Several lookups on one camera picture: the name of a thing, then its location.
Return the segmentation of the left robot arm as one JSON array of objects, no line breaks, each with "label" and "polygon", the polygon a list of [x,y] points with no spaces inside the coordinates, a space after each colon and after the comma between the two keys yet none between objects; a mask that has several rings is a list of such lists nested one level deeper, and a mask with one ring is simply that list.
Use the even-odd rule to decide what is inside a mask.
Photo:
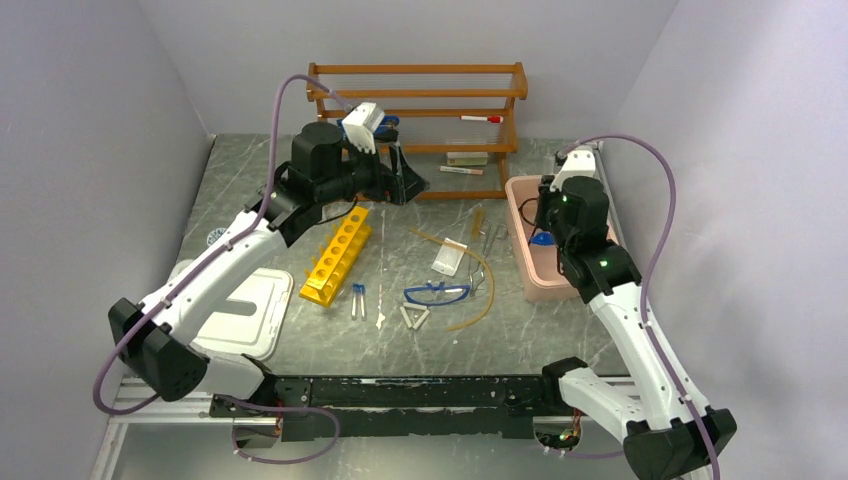
[{"label": "left robot arm", "polygon": [[363,196],[405,205],[429,187],[407,162],[399,134],[376,127],[356,130],[330,123],[304,126],[289,161],[269,153],[270,177],[259,198],[237,214],[225,232],[158,290],[108,311],[120,360],[153,391],[173,402],[208,387],[236,397],[249,414],[273,409],[271,374],[247,354],[208,353],[194,341],[217,304],[257,268],[291,247],[323,219],[324,206]]}]

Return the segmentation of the blue hexagonal base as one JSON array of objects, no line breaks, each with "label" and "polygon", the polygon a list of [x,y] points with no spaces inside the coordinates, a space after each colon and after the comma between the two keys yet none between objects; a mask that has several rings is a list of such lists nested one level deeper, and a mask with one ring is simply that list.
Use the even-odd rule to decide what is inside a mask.
[{"label": "blue hexagonal base", "polygon": [[528,240],[528,244],[536,246],[555,246],[556,241],[550,232],[540,231],[531,235]]}]

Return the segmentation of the tan rubber tube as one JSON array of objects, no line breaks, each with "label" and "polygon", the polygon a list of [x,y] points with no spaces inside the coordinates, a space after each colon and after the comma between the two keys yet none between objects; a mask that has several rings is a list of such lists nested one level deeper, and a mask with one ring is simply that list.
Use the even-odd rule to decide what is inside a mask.
[{"label": "tan rubber tube", "polygon": [[494,274],[492,272],[492,269],[491,269],[489,263],[486,261],[486,259],[482,255],[480,255],[479,253],[477,253],[473,250],[470,250],[467,247],[461,247],[460,245],[456,244],[455,242],[447,242],[444,239],[437,238],[433,235],[424,233],[424,232],[418,230],[415,227],[410,227],[409,231],[412,234],[417,235],[417,236],[419,236],[419,237],[421,237],[421,238],[423,238],[427,241],[437,243],[437,244],[440,244],[442,246],[446,246],[447,248],[451,248],[453,250],[456,250],[458,252],[462,252],[462,253],[472,257],[474,260],[476,260],[479,263],[479,265],[483,268],[483,270],[485,272],[486,279],[487,279],[488,284],[489,284],[487,303],[485,304],[483,309],[475,317],[472,317],[471,319],[466,320],[462,323],[451,325],[451,326],[446,328],[446,331],[447,332],[457,332],[457,331],[463,330],[465,328],[471,327],[472,325],[475,325],[476,323],[481,321],[483,318],[485,318],[489,314],[491,308],[494,305],[495,289],[496,289],[496,281],[495,281],[495,278],[494,278]]}]

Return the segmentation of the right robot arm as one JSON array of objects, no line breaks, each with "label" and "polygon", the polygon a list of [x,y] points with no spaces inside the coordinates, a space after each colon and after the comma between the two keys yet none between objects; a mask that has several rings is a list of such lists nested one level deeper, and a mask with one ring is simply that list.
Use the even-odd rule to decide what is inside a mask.
[{"label": "right robot arm", "polygon": [[556,267],[610,334],[637,389],[631,398],[571,357],[543,369],[542,406],[585,414],[620,443],[639,479],[717,479],[719,453],[737,431],[715,409],[670,348],[646,296],[647,280],[609,237],[602,183],[543,176],[536,225],[552,235]]}]

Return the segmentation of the blue safety goggles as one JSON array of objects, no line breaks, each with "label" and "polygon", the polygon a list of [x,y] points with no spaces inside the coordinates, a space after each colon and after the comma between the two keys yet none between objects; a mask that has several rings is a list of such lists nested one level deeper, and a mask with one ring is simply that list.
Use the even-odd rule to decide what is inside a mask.
[{"label": "blue safety goggles", "polygon": [[469,284],[430,283],[403,290],[407,303],[424,307],[448,306],[465,300],[471,293]]}]

